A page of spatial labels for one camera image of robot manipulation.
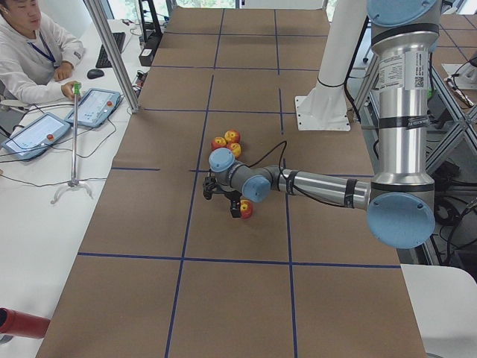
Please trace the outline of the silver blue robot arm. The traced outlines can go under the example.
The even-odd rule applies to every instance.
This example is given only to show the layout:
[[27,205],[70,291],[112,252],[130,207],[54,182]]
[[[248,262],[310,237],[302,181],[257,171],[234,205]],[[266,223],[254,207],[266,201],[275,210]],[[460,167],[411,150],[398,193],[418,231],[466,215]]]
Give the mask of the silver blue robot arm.
[[429,126],[429,53],[439,37],[440,1],[339,1],[317,82],[295,98],[302,131],[348,131],[344,112],[347,79],[365,33],[377,63],[368,78],[379,94],[377,140],[379,168],[369,182],[238,161],[231,150],[209,156],[203,195],[223,195],[233,216],[240,200],[263,201],[271,191],[302,195],[333,207],[363,209],[367,225],[394,248],[422,245],[435,229],[435,182],[426,171]]

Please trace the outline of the person's right hand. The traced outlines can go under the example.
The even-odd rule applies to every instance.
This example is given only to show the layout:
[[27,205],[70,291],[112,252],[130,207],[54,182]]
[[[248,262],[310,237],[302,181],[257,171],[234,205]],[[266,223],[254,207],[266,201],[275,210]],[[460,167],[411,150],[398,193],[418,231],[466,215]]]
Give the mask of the person's right hand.
[[77,81],[70,81],[61,86],[62,94],[70,99],[73,100],[75,97],[75,85],[78,84]]

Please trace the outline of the person's left hand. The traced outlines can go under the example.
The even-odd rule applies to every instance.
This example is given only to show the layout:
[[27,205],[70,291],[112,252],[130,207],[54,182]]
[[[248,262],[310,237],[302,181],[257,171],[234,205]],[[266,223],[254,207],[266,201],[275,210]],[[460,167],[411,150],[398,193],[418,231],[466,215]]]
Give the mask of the person's left hand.
[[54,77],[55,81],[63,81],[67,78],[72,76],[74,66],[68,62],[63,61],[55,70],[54,70]]

